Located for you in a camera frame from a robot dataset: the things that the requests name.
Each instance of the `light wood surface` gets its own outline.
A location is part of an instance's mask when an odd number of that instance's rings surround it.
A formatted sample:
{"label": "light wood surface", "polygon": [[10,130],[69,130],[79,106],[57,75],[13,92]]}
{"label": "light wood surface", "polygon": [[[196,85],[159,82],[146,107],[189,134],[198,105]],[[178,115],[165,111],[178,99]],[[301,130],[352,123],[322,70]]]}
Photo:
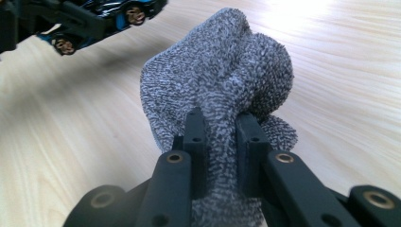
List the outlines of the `light wood surface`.
{"label": "light wood surface", "polygon": [[294,87],[275,112],[294,152],[340,193],[401,197],[401,2],[170,0],[143,26],[60,57],[32,37],[0,62],[0,226],[62,226],[89,190],[129,190],[160,155],[139,97],[143,64],[219,9],[284,44]]}

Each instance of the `folded cloth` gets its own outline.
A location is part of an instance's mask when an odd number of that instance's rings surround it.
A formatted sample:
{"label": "folded cloth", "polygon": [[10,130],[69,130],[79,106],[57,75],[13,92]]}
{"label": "folded cloth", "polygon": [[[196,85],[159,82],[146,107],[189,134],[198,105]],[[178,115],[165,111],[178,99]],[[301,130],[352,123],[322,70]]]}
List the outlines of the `folded cloth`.
{"label": "folded cloth", "polygon": [[141,100],[162,152],[183,135],[186,114],[200,107],[209,153],[207,195],[193,201],[192,226],[259,226],[259,199],[237,190],[235,119],[250,112],[273,148],[290,150],[295,130],[271,115],[288,97],[292,66],[274,39],[253,34],[238,9],[222,9],[181,41],[150,59]]}

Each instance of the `tabletop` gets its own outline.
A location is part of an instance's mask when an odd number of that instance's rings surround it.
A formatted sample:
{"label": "tabletop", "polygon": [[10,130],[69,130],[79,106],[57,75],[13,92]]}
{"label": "tabletop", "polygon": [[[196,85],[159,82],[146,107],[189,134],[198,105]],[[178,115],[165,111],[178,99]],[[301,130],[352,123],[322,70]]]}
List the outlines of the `tabletop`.
{"label": "tabletop", "polygon": [[36,37],[1,55],[0,226],[62,226],[91,189],[148,179],[160,150],[141,69],[223,8],[291,56],[293,88],[273,114],[297,131],[293,152],[344,195],[372,184],[401,197],[399,0],[170,0],[73,56]]}

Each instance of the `gray towel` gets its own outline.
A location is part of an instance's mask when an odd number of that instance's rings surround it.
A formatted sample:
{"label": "gray towel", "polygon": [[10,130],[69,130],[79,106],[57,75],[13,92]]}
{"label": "gray towel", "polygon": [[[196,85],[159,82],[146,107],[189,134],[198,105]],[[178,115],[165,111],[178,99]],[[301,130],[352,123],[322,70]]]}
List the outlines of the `gray towel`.
{"label": "gray towel", "polygon": [[238,9],[222,9],[142,71],[141,99],[162,152],[183,135],[186,114],[200,107],[210,155],[208,191],[193,201],[192,226],[259,226],[258,199],[237,191],[235,119],[256,116],[273,148],[290,150],[295,130],[271,113],[288,97],[292,66],[286,49],[263,34],[252,34]]}

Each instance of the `wooden table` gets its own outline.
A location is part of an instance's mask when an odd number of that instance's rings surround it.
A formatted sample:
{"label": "wooden table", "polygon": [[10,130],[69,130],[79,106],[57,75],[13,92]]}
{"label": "wooden table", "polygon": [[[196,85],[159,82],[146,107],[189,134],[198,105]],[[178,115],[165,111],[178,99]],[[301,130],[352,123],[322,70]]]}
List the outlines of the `wooden table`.
{"label": "wooden table", "polygon": [[60,57],[32,37],[0,63],[0,226],[62,226],[89,190],[129,190],[160,155],[139,97],[144,63],[219,9],[284,44],[294,87],[274,114],[340,193],[401,197],[401,2],[171,0],[143,26]]}

